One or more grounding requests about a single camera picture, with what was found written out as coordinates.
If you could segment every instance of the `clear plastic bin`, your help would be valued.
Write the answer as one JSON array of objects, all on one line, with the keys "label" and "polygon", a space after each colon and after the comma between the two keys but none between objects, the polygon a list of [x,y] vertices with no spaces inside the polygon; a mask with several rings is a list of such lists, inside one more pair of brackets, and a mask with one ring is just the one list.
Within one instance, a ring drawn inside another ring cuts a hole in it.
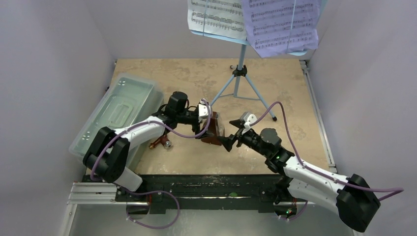
[{"label": "clear plastic bin", "polygon": [[[98,130],[123,128],[141,122],[162,105],[163,92],[155,81],[120,73],[69,147],[83,161]],[[143,143],[129,152],[126,166],[134,170],[147,148]]]}]

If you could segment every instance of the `white wall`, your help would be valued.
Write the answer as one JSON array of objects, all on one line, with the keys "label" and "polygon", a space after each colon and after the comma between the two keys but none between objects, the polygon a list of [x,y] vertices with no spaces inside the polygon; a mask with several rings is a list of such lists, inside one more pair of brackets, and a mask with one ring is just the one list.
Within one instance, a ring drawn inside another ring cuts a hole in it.
[{"label": "white wall", "polygon": [[[239,57],[239,44],[190,32],[187,0],[86,0],[86,3],[115,58]],[[332,1],[327,4],[318,26],[320,37],[337,5]],[[300,59],[309,59],[312,53]],[[248,47],[246,57],[259,56]]]},{"label": "white wall", "polygon": [[68,147],[113,59],[83,0],[0,5],[1,235],[56,235],[84,170]]},{"label": "white wall", "polygon": [[415,235],[416,1],[339,1],[310,64],[334,159],[372,187],[405,188],[382,201],[368,235]]}]

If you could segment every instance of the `beige tabletop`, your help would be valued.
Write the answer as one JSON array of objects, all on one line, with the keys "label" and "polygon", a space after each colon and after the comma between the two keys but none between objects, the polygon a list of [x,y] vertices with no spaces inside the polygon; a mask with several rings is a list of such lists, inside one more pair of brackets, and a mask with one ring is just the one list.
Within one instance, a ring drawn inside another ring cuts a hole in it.
[{"label": "beige tabletop", "polygon": [[[165,102],[174,91],[188,95],[190,105],[201,98],[208,101],[216,96],[238,59],[119,59],[113,79],[121,72],[155,80],[165,94]],[[246,59],[248,75],[268,104],[281,101],[284,104],[290,132],[298,152],[305,161],[328,169],[327,159],[320,137],[319,126],[314,114],[308,87],[297,59]],[[232,93],[234,82],[224,94]],[[249,83],[241,78],[239,96],[256,98]],[[237,128],[229,124],[244,112],[250,111],[258,117],[265,112],[261,101],[243,100],[232,96],[219,98],[213,105],[225,124],[226,136]],[[273,112],[278,118],[272,121],[266,116],[254,127],[258,133],[263,128],[277,130],[282,145],[293,151],[285,132],[280,107]],[[178,125],[176,131],[193,134],[189,125]],[[195,139],[181,138],[169,133],[174,147],[166,150],[159,145],[147,149],[135,169],[139,174],[272,174],[264,164],[265,158],[246,146],[234,147],[229,153],[223,147],[209,145]]]}]

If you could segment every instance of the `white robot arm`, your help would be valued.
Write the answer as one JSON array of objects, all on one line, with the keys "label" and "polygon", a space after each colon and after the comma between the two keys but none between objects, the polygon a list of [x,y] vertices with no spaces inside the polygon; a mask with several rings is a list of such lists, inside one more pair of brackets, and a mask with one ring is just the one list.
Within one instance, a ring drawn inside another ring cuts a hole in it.
[{"label": "white robot arm", "polygon": [[239,130],[235,135],[219,137],[226,150],[230,151],[236,141],[237,147],[245,144],[266,158],[265,164],[272,172],[283,176],[288,183],[284,191],[287,197],[319,204],[339,215],[352,229],[364,232],[381,205],[373,192],[350,187],[369,188],[365,180],[355,174],[347,177],[331,173],[305,162],[281,146],[275,129],[265,128],[258,135],[250,128],[256,120],[254,114],[246,112],[240,119],[230,121]]},{"label": "white robot arm", "polygon": [[196,139],[206,137],[208,134],[201,131],[200,125],[204,118],[211,116],[211,108],[201,100],[191,111],[187,103],[185,93],[174,92],[168,103],[163,105],[164,109],[161,107],[140,123],[115,130],[101,128],[83,159],[83,164],[92,170],[92,178],[96,174],[108,183],[116,183],[134,192],[142,184],[142,178],[126,167],[127,156],[132,149],[167,134],[179,123],[190,124]]}]

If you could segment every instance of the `sheet music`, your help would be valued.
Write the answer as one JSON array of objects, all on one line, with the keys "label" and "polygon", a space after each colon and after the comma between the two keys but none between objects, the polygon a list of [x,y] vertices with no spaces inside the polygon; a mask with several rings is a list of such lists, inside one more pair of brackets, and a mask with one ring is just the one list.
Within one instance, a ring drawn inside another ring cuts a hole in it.
[{"label": "sheet music", "polygon": [[247,40],[261,57],[317,49],[321,0],[242,0]]},{"label": "sheet music", "polygon": [[188,0],[188,27],[190,30],[246,39],[240,0]]}]

